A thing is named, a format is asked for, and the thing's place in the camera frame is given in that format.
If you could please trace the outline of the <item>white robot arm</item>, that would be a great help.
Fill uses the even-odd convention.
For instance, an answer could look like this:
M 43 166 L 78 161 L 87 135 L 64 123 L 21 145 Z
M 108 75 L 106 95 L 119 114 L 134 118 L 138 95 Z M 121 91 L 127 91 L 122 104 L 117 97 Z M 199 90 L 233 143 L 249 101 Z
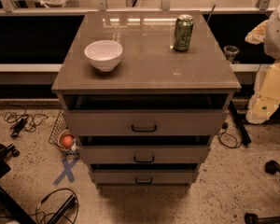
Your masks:
M 270 119 L 280 106 L 280 5 L 270 17 L 257 25 L 245 37 L 250 44 L 263 44 L 264 53 L 273 63 L 260 68 L 249 100 L 245 118 L 249 123 L 261 124 Z

